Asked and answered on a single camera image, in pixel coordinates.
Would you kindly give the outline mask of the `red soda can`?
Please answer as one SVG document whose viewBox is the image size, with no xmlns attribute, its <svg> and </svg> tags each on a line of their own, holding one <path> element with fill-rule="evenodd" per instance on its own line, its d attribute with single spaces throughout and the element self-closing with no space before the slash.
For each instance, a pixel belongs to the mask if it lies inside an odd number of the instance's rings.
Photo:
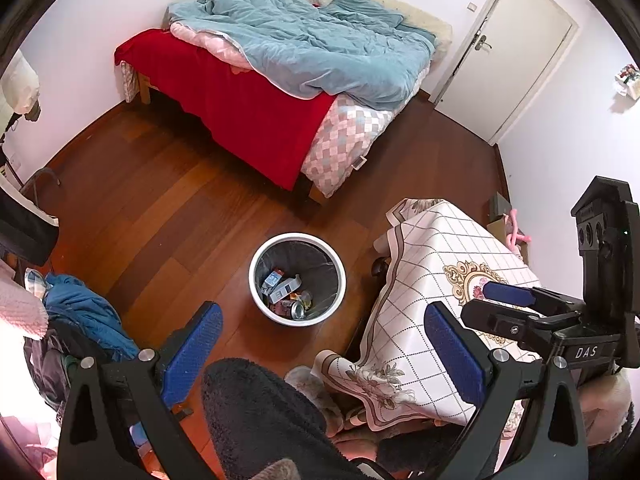
<svg viewBox="0 0 640 480">
<path fill-rule="evenodd" d="M 303 319 L 306 316 L 305 305 L 299 300 L 294 300 L 291 304 L 290 313 L 291 313 L 291 318 L 294 321 L 303 321 Z"/>
</svg>

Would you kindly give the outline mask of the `blue white small carton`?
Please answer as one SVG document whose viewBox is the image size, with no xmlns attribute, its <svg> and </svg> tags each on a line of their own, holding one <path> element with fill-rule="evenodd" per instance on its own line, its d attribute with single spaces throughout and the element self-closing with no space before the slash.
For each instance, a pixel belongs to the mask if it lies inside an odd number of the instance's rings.
<svg viewBox="0 0 640 480">
<path fill-rule="evenodd" d="M 280 269 L 273 269 L 262 282 L 262 290 L 271 290 L 282 281 L 284 272 Z"/>
</svg>

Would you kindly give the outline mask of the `pink white paper carton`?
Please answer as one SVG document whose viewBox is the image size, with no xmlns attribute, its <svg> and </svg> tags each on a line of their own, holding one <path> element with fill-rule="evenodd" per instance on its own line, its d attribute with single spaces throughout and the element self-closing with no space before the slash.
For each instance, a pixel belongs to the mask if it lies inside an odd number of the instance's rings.
<svg viewBox="0 0 640 480">
<path fill-rule="evenodd" d="M 285 280 L 280 281 L 276 287 L 273 287 L 272 291 L 268 295 L 269 301 L 272 304 L 277 304 L 289 294 L 292 294 L 292 292 L 296 292 L 300 286 L 302 286 L 302 279 L 298 274 L 296 274 L 294 278 L 286 278 Z"/>
</svg>

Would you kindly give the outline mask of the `white round trash bin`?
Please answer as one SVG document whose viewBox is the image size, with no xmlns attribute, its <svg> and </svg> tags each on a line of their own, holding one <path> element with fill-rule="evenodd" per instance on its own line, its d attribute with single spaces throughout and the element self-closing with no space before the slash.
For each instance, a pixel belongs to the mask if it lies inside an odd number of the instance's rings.
<svg viewBox="0 0 640 480">
<path fill-rule="evenodd" d="M 248 268 L 254 304 L 283 326 L 318 325 L 334 313 L 346 295 L 346 271 L 337 252 L 306 233 L 284 233 L 260 246 Z"/>
</svg>

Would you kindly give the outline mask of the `pink plastic toy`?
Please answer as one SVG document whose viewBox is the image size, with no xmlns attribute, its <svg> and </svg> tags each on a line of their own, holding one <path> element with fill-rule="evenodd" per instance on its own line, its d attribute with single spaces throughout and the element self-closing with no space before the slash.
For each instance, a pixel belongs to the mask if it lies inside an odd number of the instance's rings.
<svg viewBox="0 0 640 480">
<path fill-rule="evenodd" d="M 532 239 L 521 232 L 518 226 L 518 211 L 515 208 L 504 216 L 504 225 L 508 228 L 508 232 L 506 232 L 506 247 L 523 260 L 522 248 L 526 247 Z"/>
</svg>

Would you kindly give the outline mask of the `blue clothes pile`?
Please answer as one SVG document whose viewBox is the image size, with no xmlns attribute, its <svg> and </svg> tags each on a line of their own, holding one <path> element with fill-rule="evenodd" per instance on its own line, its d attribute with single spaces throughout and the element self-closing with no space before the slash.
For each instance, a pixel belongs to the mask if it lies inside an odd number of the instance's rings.
<svg viewBox="0 0 640 480">
<path fill-rule="evenodd" d="M 139 347 L 122 328 L 116 310 L 79 278 L 54 273 L 43 276 L 38 270 L 27 268 L 24 284 L 42 301 L 50 321 L 76 328 L 104 349 L 111 360 L 128 361 L 138 355 Z"/>
</svg>

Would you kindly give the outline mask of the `white checked tablecloth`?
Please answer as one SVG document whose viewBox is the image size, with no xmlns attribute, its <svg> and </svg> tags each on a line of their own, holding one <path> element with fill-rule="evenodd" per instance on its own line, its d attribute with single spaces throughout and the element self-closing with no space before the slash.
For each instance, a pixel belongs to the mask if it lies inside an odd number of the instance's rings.
<svg viewBox="0 0 640 480">
<path fill-rule="evenodd" d="M 417 418 L 465 425 L 480 403 L 482 376 L 465 386 L 446 367 L 460 359 L 460 341 L 445 318 L 460 318 L 489 282 L 536 287 L 539 280 L 479 223 L 454 204 L 406 198 L 387 211 L 390 266 L 351 361 L 332 351 L 314 360 L 314 374 L 358 399 L 370 429 Z"/>
</svg>

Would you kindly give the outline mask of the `white door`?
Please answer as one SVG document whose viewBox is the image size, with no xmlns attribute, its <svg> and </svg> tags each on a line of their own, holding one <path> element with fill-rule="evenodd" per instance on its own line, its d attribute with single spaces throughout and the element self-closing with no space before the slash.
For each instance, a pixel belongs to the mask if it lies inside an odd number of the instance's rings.
<svg viewBox="0 0 640 480">
<path fill-rule="evenodd" d="M 435 96 L 435 108 L 489 145 L 544 85 L 577 23 L 554 0 L 488 0 Z"/>
</svg>

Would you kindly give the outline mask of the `black chair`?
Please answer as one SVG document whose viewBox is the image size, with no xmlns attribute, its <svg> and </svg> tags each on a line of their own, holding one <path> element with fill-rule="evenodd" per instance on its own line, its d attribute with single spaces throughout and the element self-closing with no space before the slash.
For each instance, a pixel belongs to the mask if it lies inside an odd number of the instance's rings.
<svg viewBox="0 0 640 480">
<path fill-rule="evenodd" d="M 35 266 L 43 266 L 58 242 L 58 218 L 47 214 L 1 176 L 1 248 Z"/>
</svg>

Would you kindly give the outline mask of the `pink checked blanket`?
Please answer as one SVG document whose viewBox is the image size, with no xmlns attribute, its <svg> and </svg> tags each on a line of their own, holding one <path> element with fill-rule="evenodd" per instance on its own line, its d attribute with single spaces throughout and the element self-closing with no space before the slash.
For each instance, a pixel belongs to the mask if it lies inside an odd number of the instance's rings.
<svg viewBox="0 0 640 480">
<path fill-rule="evenodd" d="M 248 72 L 250 63 L 226 38 L 210 32 L 194 32 L 175 23 L 169 27 L 175 38 L 206 50 L 229 64 L 233 73 Z M 357 104 L 340 94 L 330 106 L 311 142 L 303 162 L 302 173 L 314 184 L 314 192 L 330 198 L 353 171 L 367 161 L 373 142 L 405 108 L 400 104 L 391 112 Z"/>
</svg>

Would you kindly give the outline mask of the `light blue duvet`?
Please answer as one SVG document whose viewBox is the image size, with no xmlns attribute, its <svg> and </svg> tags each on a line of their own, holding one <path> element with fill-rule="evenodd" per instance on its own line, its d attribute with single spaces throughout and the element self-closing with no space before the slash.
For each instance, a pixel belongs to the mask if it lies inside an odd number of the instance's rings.
<svg viewBox="0 0 640 480">
<path fill-rule="evenodd" d="M 231 42 L 250 67 L 290 96 L 346 93 L 375 110 L 411 98 L 436 51 L 425 32 L 372 0 L 193 0 L 171 3 L 168 24 Z"/>
</svg>

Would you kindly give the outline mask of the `red bed sheet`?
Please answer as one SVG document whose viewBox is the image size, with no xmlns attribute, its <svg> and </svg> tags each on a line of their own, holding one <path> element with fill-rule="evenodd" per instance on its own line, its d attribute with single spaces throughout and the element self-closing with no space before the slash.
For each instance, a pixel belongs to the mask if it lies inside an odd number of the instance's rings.
<svg viewBox="0 0 640 480">
<path fill-rule="evenodd" d="M 239 70 L 170 32 L 149 29 L 121 44 L 125 62 L 183 110 L 213 140 L 275 185 L 291 191 L 335 98 L 289 96 L 254 70 Z"/>
</svg>

